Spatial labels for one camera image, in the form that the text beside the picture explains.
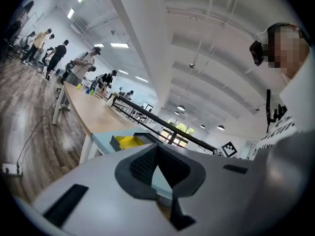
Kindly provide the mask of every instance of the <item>wooden table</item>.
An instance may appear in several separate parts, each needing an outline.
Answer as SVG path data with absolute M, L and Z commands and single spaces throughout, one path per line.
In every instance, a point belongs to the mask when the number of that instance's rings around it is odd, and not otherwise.
M 61 99 L 66 94 L 70 108 L 79 119 L 79 122 L 86 134 L 82 147 L 80 163 L 88 160 L 93 143 L 92 134 L 109 131 L 119 131 L 135 128 L 136 125 L 122 118 L 111 107 L 105 105 L 105 101 L 85 93 L 85 90 L 78 90 L 75 86 L 65 82 L 59 95 L 53 124 L 57 124 Z

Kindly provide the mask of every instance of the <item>person in black clothing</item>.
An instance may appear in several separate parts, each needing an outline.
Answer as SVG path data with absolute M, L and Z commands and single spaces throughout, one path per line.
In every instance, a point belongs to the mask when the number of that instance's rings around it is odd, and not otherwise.
M 111 73 L 105 73 L 101 77 L 99 77 L 96 82 L 99 89 L 101 89 L 104 85 L 104 83 L 107 83 L 109 85 L 113 82 L 113 76 L 117 75 L 117 71 L 113 70 Z
M 69 43 L 68 40 L 65 40 L 62 45 L 57 46 L 47 57 L 49 57 L 51 54 L 54 54 L 49 62 L 49 65 L 47 67 L 46 77 L 43 77 L 44 80 L 50 79 L 50 71 L 54 70 L 58 62 L 64 57 L 64 55 L 67 53 L 66 46 Z

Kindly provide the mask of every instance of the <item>blue table surface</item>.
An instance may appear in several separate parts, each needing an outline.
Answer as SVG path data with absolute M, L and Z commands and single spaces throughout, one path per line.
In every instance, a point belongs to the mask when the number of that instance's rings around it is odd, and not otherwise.
M 110 145 L 112 136 L 133 136 L 134 133 L 149 133 L 149 130 L 143 128 L 133 128 L 125 129 L 120 131 L 111 131 L 103 133 L 93 133 L 93 141 L 97 144 L 98 148 L 101 150 L 102 154 L 116 153 L 114 148 Z M 152 188 L 157 191 L 157 193 L 166 198 L 172 199 L 172 188 L 167 183 L 164 175 L 162 174 L 159 167 L 156 168 L 152 179 Z

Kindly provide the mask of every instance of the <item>tabletop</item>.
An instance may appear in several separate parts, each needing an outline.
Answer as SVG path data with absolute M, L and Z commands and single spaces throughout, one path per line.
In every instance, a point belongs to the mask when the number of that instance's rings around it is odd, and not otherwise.
M 122 118 L 111 107 L 107 107 L 104 100 L 86 94 L 85 90 L 78 90 L 67 82 L 63 87 L 71 109 L 76 113 L 87 135 L 137 127 L 134 123 Z

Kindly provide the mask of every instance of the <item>white table leg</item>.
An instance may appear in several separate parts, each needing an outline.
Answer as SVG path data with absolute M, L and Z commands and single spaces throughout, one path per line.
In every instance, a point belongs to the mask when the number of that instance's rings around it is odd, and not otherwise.
M 95 157 L 97 150 L 99 150 L 98 146 L 96 145 L 95 142 L 93 142 L 92 146 L 91 146 L 91 150 L 90 150 L 89 156 L 88 156 L 88 160 Z
M 63 95 L 64 95 L 64 87 L 63 87 L 63 89 L 61 89 L 61 92 L 59 94 L 59 98 L 57 100 L 57 104 L 56 104 L 56 107 L 55 107 L 54 118 L 53 118 L 53 125 L 55 125 L 57 123 L 59 107 L 60 107 Z
M 86 135 L 84 143 L 83 143 L 82 151 L 81 151 L 79 164 L 82 164 L 88 160 L 92 143 L 93 143 L 92 137 L 89 137 L 88 135 Z

